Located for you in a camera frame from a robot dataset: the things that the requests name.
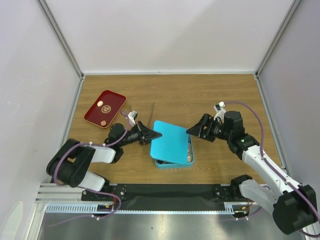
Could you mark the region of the teal tin lid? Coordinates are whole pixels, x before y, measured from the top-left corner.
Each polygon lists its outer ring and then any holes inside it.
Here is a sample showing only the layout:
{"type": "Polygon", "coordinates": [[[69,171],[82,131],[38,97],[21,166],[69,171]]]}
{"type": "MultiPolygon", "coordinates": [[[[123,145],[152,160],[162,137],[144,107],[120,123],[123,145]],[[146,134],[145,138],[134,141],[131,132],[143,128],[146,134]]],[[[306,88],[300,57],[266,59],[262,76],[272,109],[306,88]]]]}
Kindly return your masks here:
{"type": "Polygon", "coordinates": [[[150,157],[164,162],[185,164],[188,156],[187,129],[178,125],[156,120],[153,130],[162,134],[150,144],[150,157]]]}

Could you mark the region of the metal tongs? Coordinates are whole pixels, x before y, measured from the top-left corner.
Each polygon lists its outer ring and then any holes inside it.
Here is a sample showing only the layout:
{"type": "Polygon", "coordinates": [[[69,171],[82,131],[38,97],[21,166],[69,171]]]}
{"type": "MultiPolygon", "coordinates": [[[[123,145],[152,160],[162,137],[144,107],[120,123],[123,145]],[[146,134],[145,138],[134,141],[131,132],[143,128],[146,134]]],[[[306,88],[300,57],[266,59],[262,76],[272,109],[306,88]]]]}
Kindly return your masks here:
{"type": "Polygon", "coordinates": [[[154,108],[155,108],[155,102],[153,102],[151,104],[150,114],[149,114],[148,123],[147,123],[148,127],[150,126],[150,123],[151,123],[151,120],[152,120],[152,117],[153,117],[154,108]]]}

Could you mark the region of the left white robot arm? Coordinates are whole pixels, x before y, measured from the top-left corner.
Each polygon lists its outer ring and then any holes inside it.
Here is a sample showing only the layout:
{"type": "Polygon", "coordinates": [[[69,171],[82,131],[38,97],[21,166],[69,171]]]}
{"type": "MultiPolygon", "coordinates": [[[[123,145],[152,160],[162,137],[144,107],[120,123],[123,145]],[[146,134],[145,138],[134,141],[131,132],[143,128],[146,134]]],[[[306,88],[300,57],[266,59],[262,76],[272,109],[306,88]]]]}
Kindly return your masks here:
{"type": "Polygon", "coordinates": [[[98,200],[105,200],[110,194],[109,186],[105,185],[107,180],[89,172],[90,164],[115,164],[123,156],[124,146],[135,142],[141,146],[148,145],[162,136],[141,121],[130,130],[125,129],[121,123],[115,123],[111,126],[104,144],[81,143],[73,138],[68,139],[48,163],[46,173],[54,182],[60,181],[72,188],[92,189],[92,194],[98,200]]]}

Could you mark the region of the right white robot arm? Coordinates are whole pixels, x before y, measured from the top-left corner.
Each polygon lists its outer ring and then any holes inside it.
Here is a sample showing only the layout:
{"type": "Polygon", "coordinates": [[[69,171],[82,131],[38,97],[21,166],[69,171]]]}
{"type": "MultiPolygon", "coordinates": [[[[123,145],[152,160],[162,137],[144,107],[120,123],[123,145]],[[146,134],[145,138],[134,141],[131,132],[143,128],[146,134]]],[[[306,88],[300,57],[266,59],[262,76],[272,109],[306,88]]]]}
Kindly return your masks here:
{"type": "Polygon", "coordinates": [[[247,198],[260,205],[284,234],[300,231],[320,219],[313,188],[292,179],[265,154],[262,144],[246,133],[240,112],[227,111],[223,116],[206,113],[186,132],[209,142],[225,140],[230,151],[260,175],[266,187],[243,175],[231,182],[230,195],[236,201],[247,198]]]}

